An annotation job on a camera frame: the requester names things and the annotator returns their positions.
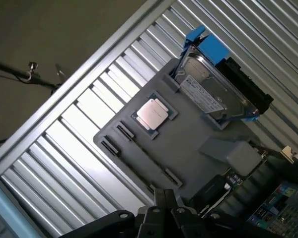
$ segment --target gray wall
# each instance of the gray wall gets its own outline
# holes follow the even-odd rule
[[[89,58],[145,0],[0,0],[0,60],[58,83]],[[36,85],[0,79],[0,139],[11,136],[49,97]]]

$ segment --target corrugated metal panel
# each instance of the corrugated metal panel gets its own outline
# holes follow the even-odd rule
[[[0,150],[2,179],[54,236],[116,209],[135,212],[152,202],[144,184],[127,178],[92,138],[179,56],[185,35],[200,24],[275,98],[265,115],[247,125],[265,145],[290,145],[298,152],[298,1],[148,1],[137,14],[142,21],[131,18],[123,34],[114,35],[30,119],[24,126],[29,132],[23,129],[22,137]]]

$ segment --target black connector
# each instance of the black connector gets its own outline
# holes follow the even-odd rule
[[[265,94],[243,71],[231,57],[221,60],[215,67],[258,109],[264,114],[274,100]]]

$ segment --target hard drive label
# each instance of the hard drive label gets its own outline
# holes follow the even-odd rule
[[[213,113],[224,109],[191,75],[188,75],[180,86],[182,91],[204,113]]]

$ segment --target hard drive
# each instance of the hard drive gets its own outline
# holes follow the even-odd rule
[[[259,116],[258,109],[194,46],[182,58],[174,79],[204,114],[220,123]]]

